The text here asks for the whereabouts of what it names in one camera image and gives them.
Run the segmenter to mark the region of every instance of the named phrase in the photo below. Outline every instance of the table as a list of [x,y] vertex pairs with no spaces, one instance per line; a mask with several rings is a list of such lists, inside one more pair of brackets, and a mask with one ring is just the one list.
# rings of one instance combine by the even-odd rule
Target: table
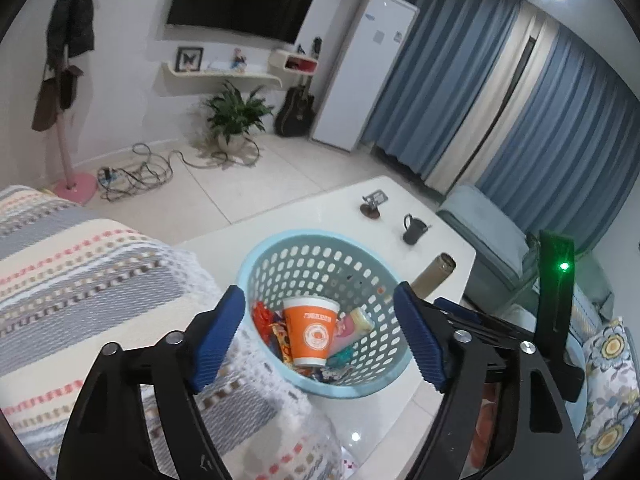
[[[360,213],[359,206],[363,196],[377,189],[386,193],[389,202],[380,206],[378,220],[370,220]],[[412,247],[402,241],[402,220],[407,213],[433,226]],[[224,289],[235,282],[242,261],[258,243],[282,231],[304,228],[333,231],[356,240],[379,254],[401,279],[408,282],[412,282],[438,254],[449,253],[457,263],[456,270],[428,300],[444,297],[460,302],[476,257],[469,243],[386,176],[281,206],[179,244],[177,248],[195,253],[202,267]],[[411,400],[422,383],[412,359],[398,379],[371,396],[353,400],[310,396],[311,401],[331,418],[342,444],[348,446],[357,462],[363,465],[354,479],[390,480],[404,472],[412,453],[428,431],[428,421],[418,420],[417,424],[424,424],[424,431],[411,436],[394,434],[394,425],[403,413],[405,417],[412,416],[405,410],[415,406]]]

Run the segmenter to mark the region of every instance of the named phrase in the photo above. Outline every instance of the dark clothing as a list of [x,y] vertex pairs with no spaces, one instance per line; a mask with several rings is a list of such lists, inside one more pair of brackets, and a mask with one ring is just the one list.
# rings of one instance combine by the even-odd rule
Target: dark clothing
[[57,0],[47,27],[47,63],[63,66],[65,45],[68,56],[80,56],[94,49],[93,0]]

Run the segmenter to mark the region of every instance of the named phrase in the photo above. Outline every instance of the black guitar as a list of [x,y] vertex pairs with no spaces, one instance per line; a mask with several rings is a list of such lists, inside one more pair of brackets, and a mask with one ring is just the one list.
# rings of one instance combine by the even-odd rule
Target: black guitar
[[[320,57],[322,39],[315,38],[311,56]],[[276,134],[281,137],[304,137],[309,133],[316,118],[313,111],[315,98],[309,94],[313,77],[307,77],[304,84],[287,90],[287,97],[274,122]]]

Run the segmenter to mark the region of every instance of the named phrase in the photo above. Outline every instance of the blue plastic basket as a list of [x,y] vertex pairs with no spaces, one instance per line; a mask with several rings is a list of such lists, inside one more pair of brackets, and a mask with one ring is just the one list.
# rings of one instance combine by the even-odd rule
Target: blue plastic basket
[[339,317],[364,306],[376,327],[354,345],[353,370],[334,384],[322,384],[290,370],[264,343],[275,368],[301,390],[335,399],[357,399],[395,381],[411,352],[394,314],[398,277],[379,257],[339,234],[286,231],[258,245],[244,260],[238,286],[246,296],[248,325],[257,333],[251,309],[257,301],[282,309],[282,298],[322,296],[340,303]]

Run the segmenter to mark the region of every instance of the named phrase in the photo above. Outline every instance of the white refrigerator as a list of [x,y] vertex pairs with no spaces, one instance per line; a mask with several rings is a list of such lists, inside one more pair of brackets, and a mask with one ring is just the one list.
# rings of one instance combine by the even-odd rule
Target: white refrigerator
[[418,9],[404,0],[366,0],[338,56],[311,138],[353,150]]

